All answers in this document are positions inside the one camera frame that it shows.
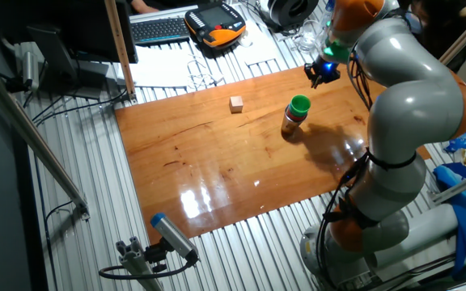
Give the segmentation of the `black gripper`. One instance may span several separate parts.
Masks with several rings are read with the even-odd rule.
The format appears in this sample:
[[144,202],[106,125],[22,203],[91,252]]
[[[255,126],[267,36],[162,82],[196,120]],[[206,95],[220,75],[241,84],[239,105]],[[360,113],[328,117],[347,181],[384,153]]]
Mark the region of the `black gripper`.
[[337,67],[337,63],[326,61],[318,56],[313,63],[306,63],[303,69],[309,80],[315,80],[311,88],[316,89],[320,84],[330,83],[340,78],[341,73]]

